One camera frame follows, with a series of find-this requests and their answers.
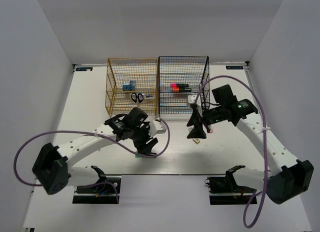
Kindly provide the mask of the pink eraser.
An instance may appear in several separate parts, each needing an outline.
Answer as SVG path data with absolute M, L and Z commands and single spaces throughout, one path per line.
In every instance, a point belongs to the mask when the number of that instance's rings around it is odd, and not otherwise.
M 209 125 L 209 126 L 206 127 L 206 131 L 207 131 L 207 133 L 212 133 L 212 132 L 213 132 L 213 129 L 212 129 L 212 127 Z

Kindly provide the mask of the beige eraser block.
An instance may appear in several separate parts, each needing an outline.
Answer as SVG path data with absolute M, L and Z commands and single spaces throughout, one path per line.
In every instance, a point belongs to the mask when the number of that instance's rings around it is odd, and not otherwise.
M 196 144 L 199 144 L 200 143 L 200 140 L 198 138 L 193 138 L 193 141 L 196 143 Z

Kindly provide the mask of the pink highlighter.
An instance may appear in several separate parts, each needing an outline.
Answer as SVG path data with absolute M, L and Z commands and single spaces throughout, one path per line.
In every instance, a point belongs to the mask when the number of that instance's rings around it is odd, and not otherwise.
M 171 88 L 188 88 L 189 84 L 183 84 L 183 83 L 172 83 L 170 85 Z

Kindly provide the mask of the black handled scissors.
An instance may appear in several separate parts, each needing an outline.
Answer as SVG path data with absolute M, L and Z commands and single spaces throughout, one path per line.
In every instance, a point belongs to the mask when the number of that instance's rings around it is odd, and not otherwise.
M 144 96 L 141 93 L 132 93 L 131 100 L 135 103 L 136 107 L 140 107 L 141 103 L 144 100 Z

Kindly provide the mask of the blue tape dispenser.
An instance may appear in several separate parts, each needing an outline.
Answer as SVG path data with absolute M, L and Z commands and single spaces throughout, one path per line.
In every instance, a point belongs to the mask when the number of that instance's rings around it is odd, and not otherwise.
M 123 91 L 136 91 L 136 81 L 130 80 L 128 84 L 122 85 Z

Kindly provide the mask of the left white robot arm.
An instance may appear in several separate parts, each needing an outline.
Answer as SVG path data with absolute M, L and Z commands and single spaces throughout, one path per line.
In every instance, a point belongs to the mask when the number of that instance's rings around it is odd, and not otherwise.
M 138 107 L 129 114 L 111 117 L 92 132 L 68 143 L 42 146 L 33 165 L 32 172 L 47 194 L 54 195 L 66 186 L 89 185 L 99 192 L 105 188 L 104 172 L 97 166 L 76 167 L 76 163 L 92 153 L 130 139 L 135 150 L 142 157 L 156 157 L 152 152 L 158 143 L 156 135 L 166 132 L 160 119 L 147 121 L 147 114 Z

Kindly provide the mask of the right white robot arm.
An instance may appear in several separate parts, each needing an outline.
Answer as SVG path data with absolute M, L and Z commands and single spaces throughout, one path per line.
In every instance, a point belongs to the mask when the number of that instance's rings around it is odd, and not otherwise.
M 218 106 L 203 110 L 196 95 L 187 98 L 192 108 L 192 115 L 187 126 L 192 127 L 187 138 L 205 139 L 211 132 L 211 125 L 222 121 L 231 122 L 237 127 L 258 152 L 267 157 L 268 168 L 263 171 L 237 165 L 225 173 L 226 187 L 236 192 L 242 187 L 262 191 L 276 204 L 308 190 L 314 167 L 310 161 L 299 160 L 285 149 L 284 145 L 263 126 L 263 119 L 258 109 L 248 99 L 237 100 L 229 85 L 212 90 Z

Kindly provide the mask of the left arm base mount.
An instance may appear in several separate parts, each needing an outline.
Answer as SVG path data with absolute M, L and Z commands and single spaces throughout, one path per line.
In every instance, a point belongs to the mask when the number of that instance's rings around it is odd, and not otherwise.
M 120 202 L 121 176 L 100 178 L 93 187 L 76 187 L 73 194 L 73 204 L 111 205 Z

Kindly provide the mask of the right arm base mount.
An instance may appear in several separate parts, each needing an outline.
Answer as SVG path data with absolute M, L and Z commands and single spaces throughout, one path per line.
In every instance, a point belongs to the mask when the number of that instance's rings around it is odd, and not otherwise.
M 212 206 L 246 205 L 254 190 L 248 187 L 232 186 L 225 177 L 207 177 L 204 181 L 208 187 L 209 202 Z

